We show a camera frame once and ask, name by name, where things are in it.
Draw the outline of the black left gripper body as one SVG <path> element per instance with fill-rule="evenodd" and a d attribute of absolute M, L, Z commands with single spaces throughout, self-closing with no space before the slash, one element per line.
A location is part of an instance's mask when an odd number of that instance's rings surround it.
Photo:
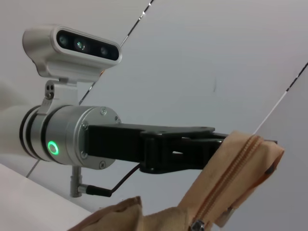
<path fill-rule="evenodd" d="M 165 127 L 134 124 L 91 125 L 86 133 L 89 156 L 139 163 L 141 171 L 163 174 L 204 167 L 178 167 L 168 161 L 170 145 L 181 138 L 209 138 L 212 127 Z"/>

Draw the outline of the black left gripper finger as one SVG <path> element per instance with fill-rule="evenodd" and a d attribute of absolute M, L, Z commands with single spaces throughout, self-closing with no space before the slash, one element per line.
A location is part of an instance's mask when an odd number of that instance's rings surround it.
<path fill-rule="evenodd" d="M 278 142 L 276 140 L 269 140 L 269 139 L 262 138 L 259 135 L 253 135 L 253 134 L 243 133 L 243 132 L 239 132 L 239 131 L 233 131 L 230 134 L 221 133 L 221 132 L 213 132 L 213 135 L 217 136 L 217 137 L 222 137 L 222 138 L 227 139 L 229 141 L 239 141 L 239 140 L 241 140 L 243 142 L 246 142 L 248 140 L 256 139 L 256 140 L 259 140 L 261 142 L 268 141 L 268 142 L 273 142 L 275 144 L 278 144 Z"/>
<path fill-rule="evenodd" d="M 178 167 L 204 167 L 223 141 L 223 137 L 181 138 L 171 143 L 168 161 Z"/>

